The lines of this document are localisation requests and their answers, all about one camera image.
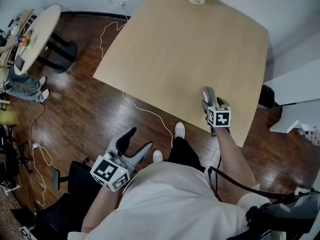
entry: white cable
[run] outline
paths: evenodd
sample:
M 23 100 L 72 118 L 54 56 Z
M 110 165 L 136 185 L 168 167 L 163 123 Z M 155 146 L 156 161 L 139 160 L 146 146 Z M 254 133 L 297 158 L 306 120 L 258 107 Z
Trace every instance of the white cable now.
M 51 155 L 49 154 L 49 152 L 46 150 L 45 147 L 41 146 L 39 143 L 34 143 L 34 144 L 32 144 L 33 167 L 34 167 L 34 169 L 38 172 L 38 174 L 40 175 L 40 177 L 41 177 L 41 179 L 42 179 L 42 182 L 43 182 L 43 183 L 40 184 L 40 186 L 44 189 L 43 192 L 42 192 L 43 204 L 40 203 L 38 200 L 35 200 L 35 201 L 44 208 L 44 207 L 46 206 L 46 203 L 45 203 L 45 192 L 46 192 L 46 190 L 47 190 L 47 185 L 46 185 L 46 182 L 45 182 L 44 178 L 42 177 L 41 173 L 40 173 L 40 172 L 38 171 L 38 169 L 36 168 L 36 162 L 35 162 L 35 156 L 34 156 L 34 149 L 36 149 L 36 148 L 40 148 L 41 153 L 42 153 L 42 156 L 43 156 L 43 159 L 44 159 L 45 163 L 46 163 L 48 166 L 51 166 L 51 165 L 52 165 L 53 160 L 52 160 Z M 48 163 L 48 161 L 46 160 L 45 155 L 44 155 L 42 149 L 44 149 L 44 150 L 46 151 L 46 153 L 48 154 L 48 156 L 50 157 L 50 159 L 51 159 L 51 162 L 50 162 L 50 163 Z
M 160 118 L 160 120 L 161 120 L 161 122 L 162 122 L 162 124 L 163 124 L 164 128 L 166 128 L 166 130 L 167 130 L 167 131 L 170 133 L 170 135 L 171 135 L 171 148 L 172 148 L 172 147 L 173 147 L 174 136 L 172 135 L 171 131 L 166 127 L 166 125 L 165 125 L 164 121 L 162 120 L 161 116 L 160 116 L 160 115 L 158 115 L 158 114 L 156 114 L 156 113 L 154 113 L 154 112 L 152 112 L 152 111 L 149 111 L 149 110 L 142 109 L 142 108 L 138 107 L 136 103 L 134 103 L 132 100 L 127 99 L 127 98 L 125 97 L 125 93 L 124 93 L 124 92 L 122 92 L 122 95 L 123 95 L 123 98 L 124 98 L 126 101 L 132 102 L 132 103 L 133 103 L 133 105 L 135 105 L 135 107 L 136 107 L 138 110 L 142 110 L 142 111 L 149 112 L 149 113 L 151 113 L 151 114 L 153 114 L 153 115 L 157 116 L 158 118 Z
M 125 6 L 123 6 L 123 7 L 121 6 L 121 8 L 124 9 L 125 12 L 126 12 L 126 14 L 129 16 L 129 13 L 128 13 L 127 10 L 126 10 L 126 7 L 125 7 Z M 101 39 L 101 37 L 102 37 L 103 34 L 105 33 L 106 28 L 109 27 L 109 26 L 110 26 L 111 24 L 113 24 L 113 23 L 116 23 L 116 31 L 119 31 L 124 25 L 126 25 L 126 24 L 123 24 L 123 25 L 118 29 L 118 23 L 117 23 L 117 22 L 112 22 L 112 23 L 110 23 L 109 25 L 107 25 L 107 26 L 104 27 L 103 33 L 102 33 L 102 35 L 100 35 L 100 41 L 101 41 L 101 43 L 100 43 L 100 49 L 102 50 L 102 56 L 101 56 L 102 59 L 104 58 L 104 50 L 101 48 L 101 45 L 102 45 L 102 39 Z M 158 115 L 158 114 L 156 114 L 156 113 L 154 113 L 154 112 L 152 112 L 152 111 L 139 108 L 136 103 L 134 103 L 132 100 L 127 99 L 127 98 L 125 97 L 125 93 L 124 93 L 124 92 L 122 92 L 122 95 L 123 95 L 123 98 L 124 98 L 126 101 L 129 101 L 129 102 L 133 103 L 133 105 L 134 105 L 138 110 L 145 111 L 145 112 L 149 112 L 149 113 L 157 116 L 158 118 L 160 118 L 160 120 L 161 120 L 164 128 L 165 128 L 165 129 L 170 133 L 170 135 L 171 135 L 171 148 L 172 148 L 172 147 L 173 147 L 174 136 L 172 135 L 172 132 L 166 127 L 165 122 L 163 121 L 163 119 L 161 118 L 161 116 Z

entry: black strap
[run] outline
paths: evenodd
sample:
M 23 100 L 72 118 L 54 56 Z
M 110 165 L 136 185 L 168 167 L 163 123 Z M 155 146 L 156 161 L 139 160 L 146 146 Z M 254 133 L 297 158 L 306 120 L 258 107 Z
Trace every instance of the black strap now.
M 251 187 L 247 187 L 247 186 L 244 186 L 244 185 L 240 184 L 239 182 L 235 181 L 233 178 L 229 177 L 228 175 L 226 175 L 222 171 L 214 168 L 213 166 L 210 166 L 210 168 L 212 168 L 213 171 L 215 171 L 217 174 L 219 174 L 220 176 L 224 177 L 226 180 L 228 180 L 232 184 L 236 185 L 237 187 L 242 188 L 242 189 L 244 189 L 246 191 L 258 194 L 258 195 L 263 196 L 265 198 L 282 199 L 282 198 L 292 197 L 292 196 L 295 195 L 295 193 L 280 194 L 280 193 L 270 193 L 270 192 L 267 192 L 267 191 L 256 190 L 256 189 L 253 189 Z

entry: blue jeans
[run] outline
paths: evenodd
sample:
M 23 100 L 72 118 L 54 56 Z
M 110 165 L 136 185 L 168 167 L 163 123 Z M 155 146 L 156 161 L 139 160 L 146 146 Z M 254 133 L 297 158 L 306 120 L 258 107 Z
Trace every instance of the blue jeans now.
M 34 102 L 42 102 L 42 91 L 37 90 L 40 87 L 39 80 L 33 79 L 28 74 L 16 75 L 15 69 L 12 66 L 9 69 L 9 74 L 6 79 L 6 93 L 17 98 L 34 101 Z M 21 87 L 19 84 L 23 84 L 33 90 L 27 90 Z

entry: jeans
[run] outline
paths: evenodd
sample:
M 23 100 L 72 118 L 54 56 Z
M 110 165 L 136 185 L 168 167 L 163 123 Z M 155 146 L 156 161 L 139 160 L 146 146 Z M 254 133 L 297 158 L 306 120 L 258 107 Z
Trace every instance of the jeans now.
M 197 153 L 189 145 L 188 141 L 181 137 L 176 137 L 174 139 L 173 147 L 166 162 L 190 166 L 202 173 L 206 170 L 206 168 L 200 164 Z
M 12 66 L 9 69 L 9 74 L 6 79 L 6 93 L 17 98 L 27 100 L 27 101 L 34 101 L 34 102 L 42 102 L 42 91 L 37 90 L 40 87 L 39 80 L 33 79 L 28 74 L 23 75 L 16 75 L 15 69 Z M 33 90 L 27 90 L 21 87 L 19 84 L 23 84 Z

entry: round table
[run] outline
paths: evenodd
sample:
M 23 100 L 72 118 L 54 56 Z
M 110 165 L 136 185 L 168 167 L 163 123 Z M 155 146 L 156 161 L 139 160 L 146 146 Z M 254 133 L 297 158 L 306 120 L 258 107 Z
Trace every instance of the round table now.
M 54 33 L 60 14 L 60 7 L 53 5 L 41 13 L 30 25 L 27 29 L 27 31 L 33 30 L 30 43 L 27 47 L 19 46 L 15 55 L 15 57 L 21 56 L 24 65 L 21 70 L 14 66 L 15 74 L 18 76 L 25 74 L 35 61 L 53 68 L 58 74 L 63 73 L 71 66 L 76 58 L 78 47 L 74 41 L 66 42 Z M 50 37 L 56 40 L 60 46 L 49 41 Z M 58 54 L 54 61 L 39 56 L 44 47 L 48 47 Z

